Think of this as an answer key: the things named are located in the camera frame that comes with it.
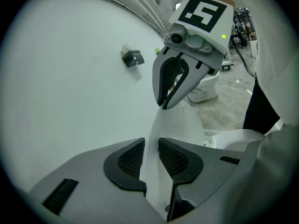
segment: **black cable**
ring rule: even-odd
[[[199,103],[202,103],[202,102],[204,102],[204,101],[200,101],[200,102],[193,102],[193,101],[191,101],[190,99],[189,99],[189,97],[188,97],[188,95],[187,95],[187,99],[191,102],[191,103],[194,103],[194,104],[199,104]]]
[[[246,64],[245,60],[244,60],[244,57],[242,56],[242,54],[240,53],[239,49],[237,48],[236,44],[235,44],[235,41],[234,41],[234,38],[231,36],[230,37],[230,40],[232,41],[232,44],[234,46],[234,49],[236,50],[236,52],[238,53],[239,57],[241,58],[242,62],[243,62],[243,65],[246,69],[246,71],[253,77],[253,78],[256,78],[256,76],[253,74],[253,72],[249,69],[248,65]]]

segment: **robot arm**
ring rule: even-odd
[[[169,22],[165,47],[153,65],[156,102],[171,109],[208,73],[221,68],[232,26],[234,9],[218,0],[184,0]],[[173,90],[168,90],[182,74]]]

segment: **black mesh grille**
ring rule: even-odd
[[[161,141],[159,142],[159,156],[171,178],[184,171],[189,166],[189,161],[186,155]]]
[[[58,215],[78,183],[76,180],[65,178],[43,202],[43,206]]]
[[[123,153],[118,159],[118,166],[126,174],[139,178],[142,165],[144,142]]]

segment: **black fabric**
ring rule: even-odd
[[[252,129],[265,134],[278,120],[279,116],[272,108],[256,78],[243,129]]]

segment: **camera lens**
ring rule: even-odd
[[[182,42],[183,38],[179,34],[172,34],[171,35],[171,40],[172,40],[173,43],[178,44],[178,43]]]

